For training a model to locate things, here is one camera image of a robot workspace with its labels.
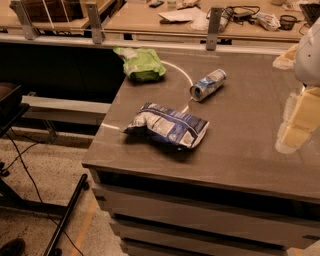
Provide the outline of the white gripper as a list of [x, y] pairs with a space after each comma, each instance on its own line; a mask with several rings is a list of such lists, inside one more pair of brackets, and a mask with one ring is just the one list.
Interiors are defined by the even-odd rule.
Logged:
[[[298, 45], [293, 45], [273, 61], [273, 66], [281, 70], [294, 68], [299, 81], [307, 86], [320, 86], [320, 18]], [[284, 154], [295, 152], [319, 126], [320, 87], [307, 87], [299, 94], [291, 93], [278, 130], [276, 150]]]

